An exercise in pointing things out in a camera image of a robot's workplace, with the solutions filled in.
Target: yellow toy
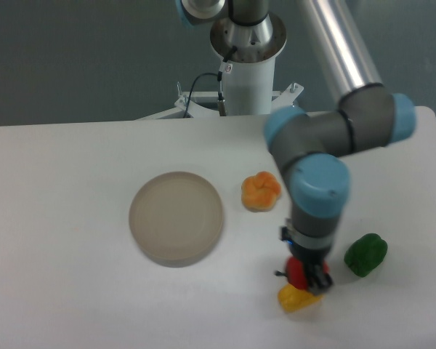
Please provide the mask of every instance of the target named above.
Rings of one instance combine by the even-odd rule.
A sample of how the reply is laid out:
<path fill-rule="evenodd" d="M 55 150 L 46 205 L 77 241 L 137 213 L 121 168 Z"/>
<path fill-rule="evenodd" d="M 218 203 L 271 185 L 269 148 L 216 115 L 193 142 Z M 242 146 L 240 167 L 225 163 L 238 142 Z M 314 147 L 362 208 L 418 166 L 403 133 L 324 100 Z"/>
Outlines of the yellow toy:
<path fill-rule="evenodd" d="M 278 300 L 287 313 L 305 308 L 313 303 L 320 301 L 323 295 L 314 296 L 303 289 L 296 289 L 291 284 L 285 285 L 278 293 Z"/>

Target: gray wall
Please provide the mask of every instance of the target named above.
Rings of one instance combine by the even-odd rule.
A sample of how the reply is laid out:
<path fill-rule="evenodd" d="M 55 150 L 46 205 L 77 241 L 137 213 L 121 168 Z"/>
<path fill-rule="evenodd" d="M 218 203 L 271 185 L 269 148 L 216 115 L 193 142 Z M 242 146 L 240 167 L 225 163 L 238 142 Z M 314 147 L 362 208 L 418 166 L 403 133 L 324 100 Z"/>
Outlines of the gray wall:
<path fill-rule="evenodd" d="M 288 29 L 275 89 L 297 81 L 303 108 L 331 109 L 295 1 L 272 0 Z M 436 0 L 347 3 L 389 90 L 436 113 Z M 176 81 L 188 89 L 217 70 L 208 35 L 209 25 L 183 28 L 173 0 L 0 0 L 0 125 L 132 120 L 171 108 Z"/>

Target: cable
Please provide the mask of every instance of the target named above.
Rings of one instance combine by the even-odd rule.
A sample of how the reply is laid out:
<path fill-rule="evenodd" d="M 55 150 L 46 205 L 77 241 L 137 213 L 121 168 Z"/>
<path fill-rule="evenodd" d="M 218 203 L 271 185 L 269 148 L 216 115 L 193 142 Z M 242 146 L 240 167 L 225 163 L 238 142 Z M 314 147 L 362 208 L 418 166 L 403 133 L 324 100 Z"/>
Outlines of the cable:
<path fill-rule="evenodd" d="M 207 76 L 207 75 L 218 77 L 218 74 L 216 74 L 216 73 L 203 73 L 195 78 L 195 80 L 192 83 L 192 86 L 190 88 L 190 91 L 189 91 L 189 98 L 187 99 L 186 109 L 184 111 L 184 115 L 182 116 L 183 119 L 187 118 L 187 111 L 189 110 L 190 98 L 192 97 L 192 91 L 194 90 L 195 83 L 197 82 L 197 80 L 199 80 L 199 78 L 201 78 L 202 76 Z"/>
<path fill-rule="evenodd" d="M 226 63 L 237 51 L 238 51 L 238 48 L 236 46 L 233 46 L 228 51 L 228 53 L 223 57 L 223 62 Z M 187 99 L 186 109 L 184 110 L 184 115 L 182 116 L 183 119 L 188 117 L 187 116 L 187 111 L 189 110 L 190 98 L 192 97 L 192 92 L 194 90 L 195 83 L 202 76 L 216 76 L 217 77 L 217 80 L 219 82 L 218 100 L 224 100 L 224 97 L 223 97 L 223 83 L 222 83 L 222 76 L 223 76 L 222 67 L 219 69 L 218 74 L 216 74 L 216 73 L 202 73 L 201 75 L 197 76 L 195 78 L 194 82 L 192 83 L 192 86 L 191 86 L 190 91 L 189 91 L 189 98 Z"/>

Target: red pepper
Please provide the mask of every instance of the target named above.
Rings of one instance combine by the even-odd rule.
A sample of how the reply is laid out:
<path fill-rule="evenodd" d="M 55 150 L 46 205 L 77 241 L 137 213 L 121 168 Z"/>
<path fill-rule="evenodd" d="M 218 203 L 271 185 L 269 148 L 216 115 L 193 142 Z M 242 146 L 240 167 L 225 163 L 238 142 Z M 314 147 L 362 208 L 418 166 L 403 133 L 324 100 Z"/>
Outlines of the red pepper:
<path fill-rule="evenodd" d="M 323 272 L 329 273 L 329 267 L 326 262 L 323 261 Z M 295 257 L 288 258 L 286 262 L 286 276 L 288 282 L 296 289 L 308 289 L 307 279 L 304 274 L 304 266 L 301 261 Z"/>

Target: green pepper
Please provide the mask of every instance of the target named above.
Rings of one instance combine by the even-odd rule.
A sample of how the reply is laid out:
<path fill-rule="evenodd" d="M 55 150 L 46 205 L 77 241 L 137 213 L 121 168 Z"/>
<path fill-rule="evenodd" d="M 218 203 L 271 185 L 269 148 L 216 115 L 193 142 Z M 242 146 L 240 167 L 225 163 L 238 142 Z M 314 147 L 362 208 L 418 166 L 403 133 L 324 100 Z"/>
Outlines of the green pepper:
<path fill-rule="evenodd" d="M 378 234 L 370 233 L 362 236 L 349 247 L 344 262 L 356 276 L 364 278 L 381 264 L 386 252 L 387 242 Z"/>

